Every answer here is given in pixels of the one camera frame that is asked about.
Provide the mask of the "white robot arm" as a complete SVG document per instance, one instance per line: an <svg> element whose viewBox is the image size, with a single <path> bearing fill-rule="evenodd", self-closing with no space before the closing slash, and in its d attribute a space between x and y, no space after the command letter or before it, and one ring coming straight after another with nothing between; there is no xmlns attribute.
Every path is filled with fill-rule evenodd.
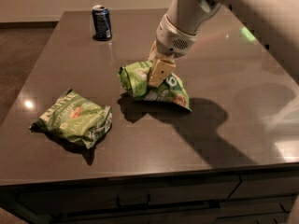
<svg viewBox="0 0 299 224"><path fill-rule="evenodd" d="M182 57L200 27L225 6L265 48L273 62L254 63L245 49L207 55L189 75L204 88L214 73L212 90L231 103L227 110L196 100L196 115L180 130L213 169L240 170L233 197L251 198L298 191L299 0L173 0L156 32L152 55Z"/></svg>

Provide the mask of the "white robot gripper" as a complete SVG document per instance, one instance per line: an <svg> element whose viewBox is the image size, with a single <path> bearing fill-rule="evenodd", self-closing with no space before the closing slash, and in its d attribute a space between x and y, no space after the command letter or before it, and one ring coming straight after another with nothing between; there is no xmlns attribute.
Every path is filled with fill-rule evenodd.
<svg viewBox="0 0 299 224"><path fill-rule="evenodd" d="M175 58L186 55L195 43L197 35L181 32L164 15L156 30L155 39L149 51L148 60L151 62L156 56L156 47L163 55L173 55ZM159 87L175 68L174 62L167 59L155 59L149 72L148 85L153 88Z"/></svg>

